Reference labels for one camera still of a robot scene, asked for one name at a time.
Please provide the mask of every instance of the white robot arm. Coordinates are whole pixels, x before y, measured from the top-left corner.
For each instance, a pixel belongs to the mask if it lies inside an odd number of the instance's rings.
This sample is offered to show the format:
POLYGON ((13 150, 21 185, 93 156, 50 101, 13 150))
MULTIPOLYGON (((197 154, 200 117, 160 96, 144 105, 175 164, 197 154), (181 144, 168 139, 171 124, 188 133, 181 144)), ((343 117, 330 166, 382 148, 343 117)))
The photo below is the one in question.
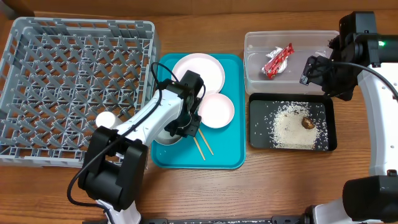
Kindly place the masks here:
MULTIPOLYGON (((398 63, 382 63, 375 71, 384 76, 390 83, 395 83, 398 90, 398 63)), ((398 103, 386 85, 373 74, 362 71, 358 75, 368 112, 369 131, 371 136, 370 175, 388 175, 389 170, 398 170, 398 103)), ((339 198, 328 204, 318 205, 313 211, 314 224, 349 224, 381 223, 381 220, 354 222, 344 208, 343 199, 339 198)))
MULTIPOLYGON (((108 120, 106 120, 106 117, 99 115, 96 122, 109 129, 117 129, 118 134, 122 135, 131 127, 132 124, 135 124, 137 121, 142 119, 142 117, 156 105, 158 99, 159 90, 155 92, 153 98, 145 105, 145 107, 143 107, 143 109, 125 123, 119 124, 121 121, 113 114, 110 114, 110 116, 114 117, 108 120)), ((128 134, 126 138, 132 141, 140 139, 144 145, 150 146, 155 137, 164 130, 166 125, 180 116, 182 106, 183 100, 178 97, 176 93, 169 90, 163 90, 162 101, 159 107, 148 119, 143 121, 135 131, 128 134)), ((102 204, 109 209, 115 224, 138 224, 141 220, 141 215, 137 211, 135 202, 133 202, 129 208, 120 211, 115 210, 110 203, 105 202, 104 200, 99 199, 97 200, 97 203, 102 204)))
POLYGON ((361 87, 371 137, 370 177, 349 180, 338 200, 311 211, 312 223, 380 223, 398 220, 398 36, 379 35, 372 12, 340 20, 330 58, 310 57, 300 82, 322 86, 325 96, 350 100, 361 87))

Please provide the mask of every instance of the red snack wrapper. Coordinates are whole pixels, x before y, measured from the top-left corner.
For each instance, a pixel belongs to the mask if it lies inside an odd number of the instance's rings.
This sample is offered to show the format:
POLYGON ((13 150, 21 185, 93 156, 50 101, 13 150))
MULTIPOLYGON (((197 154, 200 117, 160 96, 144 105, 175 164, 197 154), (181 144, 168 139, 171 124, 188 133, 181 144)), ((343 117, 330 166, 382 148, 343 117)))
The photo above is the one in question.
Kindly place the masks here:
POLYGON ((294 53, 294 49, 292 43, 290 43, 264 66, 264 71, 266 72, 268 78, 273 79, 273 77, 278 73, 278 70, 286 57, 292 53, 294 53))

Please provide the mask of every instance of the white bowl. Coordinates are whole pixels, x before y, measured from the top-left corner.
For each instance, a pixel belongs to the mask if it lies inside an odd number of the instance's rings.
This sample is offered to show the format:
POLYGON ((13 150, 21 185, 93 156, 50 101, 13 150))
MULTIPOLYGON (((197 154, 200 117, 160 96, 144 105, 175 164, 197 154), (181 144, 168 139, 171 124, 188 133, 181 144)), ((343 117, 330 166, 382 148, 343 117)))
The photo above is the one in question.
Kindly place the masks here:
POLYGON ((215 93, 203 98, 198 114, 202 123, 209 128, 222 128, 232 121, 235 108, 228 97, 215 93))

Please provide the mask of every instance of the black tray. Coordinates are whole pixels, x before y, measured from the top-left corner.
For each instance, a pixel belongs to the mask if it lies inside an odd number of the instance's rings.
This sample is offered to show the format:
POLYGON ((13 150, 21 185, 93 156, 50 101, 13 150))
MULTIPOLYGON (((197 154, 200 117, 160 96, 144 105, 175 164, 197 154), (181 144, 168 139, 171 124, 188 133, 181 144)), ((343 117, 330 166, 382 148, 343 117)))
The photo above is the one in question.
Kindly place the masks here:
POLYGON ((306 151, 333 151, 337 148, 335 113, 333 101, 321 95, 295 95, 278 93, 255 93, 249 98, 249 142, 252 147, 263 149, 281 149, 274 147, 272 133, 268 134, 272 127, 272 119, 264 120, 265 116, 271 116, 271 112, 277 110, 278 106, 287 102, 309 102, 308 107, 313 115, 311 118, 321 119, 326 122, 328 140, 322 137, 317 139, 315 150, 296 149, 306 151), (255 134, 261 130, 262 135, 255 134))

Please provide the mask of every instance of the white plate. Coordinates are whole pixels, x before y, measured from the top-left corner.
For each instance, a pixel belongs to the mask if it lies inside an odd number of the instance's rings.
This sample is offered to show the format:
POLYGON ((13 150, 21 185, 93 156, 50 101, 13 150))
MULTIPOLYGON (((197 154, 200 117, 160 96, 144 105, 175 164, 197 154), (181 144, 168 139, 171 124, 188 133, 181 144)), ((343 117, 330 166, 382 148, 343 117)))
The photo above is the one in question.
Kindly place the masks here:
MULTIPOLYGON (((206 86, 206 93, 219 93, 225 82, 225 72, 223 66, 214 57, 208 54, 195 53, 181 58, 174 66, 173 73, 181 80, 187 70, 191 70, 200 75, 206 86)), ((203 95, 203 87, 199 91, 198 97, 203 95)))
POLYGON ((235 108, 232 101, 220 93, 210 94, 203 98, 198 110, 203 124, 209 128, 222 128, 232 121, 235 108))

